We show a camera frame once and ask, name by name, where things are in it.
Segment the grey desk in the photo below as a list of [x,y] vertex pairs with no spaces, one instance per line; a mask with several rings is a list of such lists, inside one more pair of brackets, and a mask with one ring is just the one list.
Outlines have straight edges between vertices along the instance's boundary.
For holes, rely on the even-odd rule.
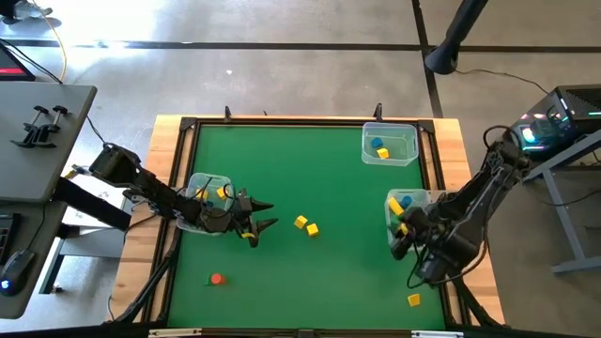
[[[23,289],[14,296],[0,293],[1,319],[21,317],[34,291],[67,208],[51,196],[97,92],[93,85],[0,83],[0,213],[21,215],[10,250],[35,254]],[[38,127],[54,122],[55,106],[68,111],[58,121],[60,130],[49,136],[55,147],[17,146],[33,118]]]

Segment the black computer case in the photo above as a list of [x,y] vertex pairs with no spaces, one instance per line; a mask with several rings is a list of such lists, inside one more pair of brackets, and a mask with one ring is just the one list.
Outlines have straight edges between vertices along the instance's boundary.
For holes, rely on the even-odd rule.
[[511,128],[532,161],[546,161],[601,130],[601,84],[558,85]]

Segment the wooden table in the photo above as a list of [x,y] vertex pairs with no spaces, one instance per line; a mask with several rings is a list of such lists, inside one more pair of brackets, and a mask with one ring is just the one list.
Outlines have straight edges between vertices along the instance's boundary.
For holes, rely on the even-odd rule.
[[[231,125],[302,127],[360,127],[364,116],[318,115],[235,115]],[[425,184],[437,189],[459,189],[470,179],[466,150],[458,120],[453,118],[407,117],[414,124],[423,151]],[[146,168],[159,180],[177,186],[187,182],[192,172],[195,142],[204,124],[217,125],[217,115],[158,115],[152,131]],[[149,276],[165,257],[176,227],[153,218],[147,207],[136,207],[132,230],[125,236],[115,285],[107,302],[108,316],[124,314],[141,292]],[[500,323],[505,321],[490,258],[467,276],[466,284],[487,313]]]

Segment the black pole stand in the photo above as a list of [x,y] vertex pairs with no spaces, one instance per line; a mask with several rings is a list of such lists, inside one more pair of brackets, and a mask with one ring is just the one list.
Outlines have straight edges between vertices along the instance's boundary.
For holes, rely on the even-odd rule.
[[441,75],[451,74],[456,70],[461,44],[487,3],[488,0],[462,0],[444,40],[424,60],[429,70]]

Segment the black table frame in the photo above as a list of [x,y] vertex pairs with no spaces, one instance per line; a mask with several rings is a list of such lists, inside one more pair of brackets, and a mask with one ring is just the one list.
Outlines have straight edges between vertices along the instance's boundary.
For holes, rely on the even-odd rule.
[[232,234],[179,233],[137,208],[113,315],[171,254],[141,317],[183,332],[384,335],[473,323],[452,287],[420,287],[420,303],[409,304],[413,258],[392,258],[384,215],[392,189],[456,190],[469,180],[458,121],[411,119],[420,154],[406,166],[364,163],[362,125],[341,116],[159,116],[149,171],[176,187],[197,172],[228,177],[270,203],[259,218],[275,225],[251,248]]

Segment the clear plastic bin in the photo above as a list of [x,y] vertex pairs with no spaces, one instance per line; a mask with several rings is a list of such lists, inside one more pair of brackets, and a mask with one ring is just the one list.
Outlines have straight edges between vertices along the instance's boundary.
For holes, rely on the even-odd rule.
[[412,203],[409,207],[426,207],[431,202],[431,193],[430,191],[423,189],[392,189],[388,191],[388,194],[384,201],[384,215],[385,215],[385,224],[387,229],[387,240],[388,244],[391,245],[394,239],[394,234],[396,230],[399,228],[399,225],[390,225],[391,216],[394,215],[387,204],[387,200],[389,197],[394,197],[399,203],[401,203],[402,198],[405,195],[410,195],[412,197]]
[[[221,187],[225,188],[225,192],[227,198],[222,200],[217,195],[217,190]],[[208,199],[198,199],[197,198],[197,190],[198,189],[207,189],[208,190]],[[214,207],[212,210],[214,211],[216,208],[222,210],[228,210],[233,204],[232,197],[234,196],[234,188],[232,186],[231,180],[229,177],[217,176],[213,174],[205,174],[205,173],[195,173],[189,180],[188,186],[182,188],[178,191],[180,195],[185,197],[194,197],[196,200],[207,202],[211,201],[214,203]]]
[[[390,154],[381,159],[371,140],[379,137]],[[366,122],[362,126],[362,161],[365,164],[408,166],[419,157],[417,130],[409,124]]]

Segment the black keyboard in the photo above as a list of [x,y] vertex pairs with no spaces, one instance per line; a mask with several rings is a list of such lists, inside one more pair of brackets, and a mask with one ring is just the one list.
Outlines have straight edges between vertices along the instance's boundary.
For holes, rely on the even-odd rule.
[[4,265],[8,259],[14,223],[14,213],[0,214],[0,266]]

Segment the cream label strip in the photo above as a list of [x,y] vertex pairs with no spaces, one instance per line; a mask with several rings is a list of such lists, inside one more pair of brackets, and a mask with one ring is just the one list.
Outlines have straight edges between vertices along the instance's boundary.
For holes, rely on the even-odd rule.
[[148,332],[147,338],[186,338],[201,336],[201,328],[191,329],[155,329]]

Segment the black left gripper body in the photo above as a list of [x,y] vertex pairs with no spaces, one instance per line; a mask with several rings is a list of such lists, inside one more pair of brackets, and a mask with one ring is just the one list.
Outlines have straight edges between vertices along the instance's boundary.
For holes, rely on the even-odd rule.
[[208,233],[225,233],[234,231],[241,237],[242,233],[253,233],[254,238],[247,239],[250,246],[258,245],[258,233],[252,220],[250,197],[246,190],[235,192],[232,197],[233,204],[228,210],[216,208],[214,211],[206,207],[200,214],[200,221],[204,231]]

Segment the green table mat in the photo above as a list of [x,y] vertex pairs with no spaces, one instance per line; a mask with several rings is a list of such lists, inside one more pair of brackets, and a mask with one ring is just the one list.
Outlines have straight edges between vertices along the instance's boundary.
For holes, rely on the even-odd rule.
[[[175,328],[439,330],[439,292],[417,289],[408,305],[413,254],[393,259],[384,201],[419,189],[417,163],[365,164],[358,128],[209,126],[193,169],[229,177],[274,204],[278,223],[252,248],[232,233],[184,233],[168,315]],[[299,229],[298,216],[308,219]],[[315,223],[319,234],[309,237]],[[212,273],[225,283],[204,285]]]

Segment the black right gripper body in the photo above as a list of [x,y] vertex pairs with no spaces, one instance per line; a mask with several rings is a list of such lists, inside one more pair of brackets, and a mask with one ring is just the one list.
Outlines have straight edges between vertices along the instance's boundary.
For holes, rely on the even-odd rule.
[[414,249],[416,252],[427,249],[431,254],[442,256],[442,244],[448,233],[451,211],[444,206],[422,207],[425,223],[413,225],[416,231]]

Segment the black desk clamp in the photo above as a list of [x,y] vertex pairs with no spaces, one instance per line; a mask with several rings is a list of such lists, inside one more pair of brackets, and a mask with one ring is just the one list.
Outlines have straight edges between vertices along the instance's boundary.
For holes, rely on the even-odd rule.
[[60,117],[67,116],[69,114],[69,110],[61,105],[55,105],[53,108],[55,111],[55,117],[52,124],[44,124],[38,128],[37,136],[34,139],[34,146],[43,147],[43,148],[53,148],[55,144],[49,141],[50,135],[52,133],[60,132],[60,127],[58,126],[58,122]]
[[34,141],[36,139],[37,134],[39,133],[39,128],[36,126],[36,122],[41,115],[49,114],[49,111],[45,107],[39,105],[36,105],[34,107],[34,110],[36,111],[36,113],[34,114],[33,118],[29,122],[23,124],[23,129],[27,132],[24,139],[22,141],[11,140],[11,143],[15,146],[23,148],[34,147]]

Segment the black computer mouse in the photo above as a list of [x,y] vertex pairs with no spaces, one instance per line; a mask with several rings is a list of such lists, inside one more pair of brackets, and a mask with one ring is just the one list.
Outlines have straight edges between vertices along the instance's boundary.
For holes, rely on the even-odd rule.
[[30,249],[15,252],[0,272],[0,294],[12,297],[19,294],[27,283],[27,275],[36,254]]

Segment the person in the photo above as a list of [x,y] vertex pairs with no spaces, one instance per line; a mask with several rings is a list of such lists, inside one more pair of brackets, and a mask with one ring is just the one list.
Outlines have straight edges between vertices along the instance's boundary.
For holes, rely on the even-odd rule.
[[53,13],[52,8],[43,8],[29,0],[0,0],[0,16],[12,21],[41,18]]

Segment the grey metal table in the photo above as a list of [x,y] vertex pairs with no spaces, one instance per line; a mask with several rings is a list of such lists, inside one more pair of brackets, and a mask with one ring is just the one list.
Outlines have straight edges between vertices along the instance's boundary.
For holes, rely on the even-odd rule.
[[553,266],[551,269],[554,274],[601,269],[601,255],[591,257],[586,256],[578,239],[576,228],[572,224],[568,212],[569,205],[583,201],[586,196],[571,202],[564,202],[553,172],[554,169],[558,169],[578,160],[584,155],[597,150],[599,147],[601,147],[601,130],[584,136],[581,140],[577,141],[567,149],[539,164],[523,179],[523,182],[526,183],[527,181],[541,177],[546,183],[547,191],[550,196],[550,201],[547,202],[547,205],[555,208],[574,256],[573,260],[565,261]]

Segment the black screen with red stripe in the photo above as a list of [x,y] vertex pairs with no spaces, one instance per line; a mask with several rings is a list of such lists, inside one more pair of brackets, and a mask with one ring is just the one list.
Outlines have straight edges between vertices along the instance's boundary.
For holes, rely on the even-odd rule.
[[0,82],[34,82],[35,80],[36,76],[7,47],[0,44]]

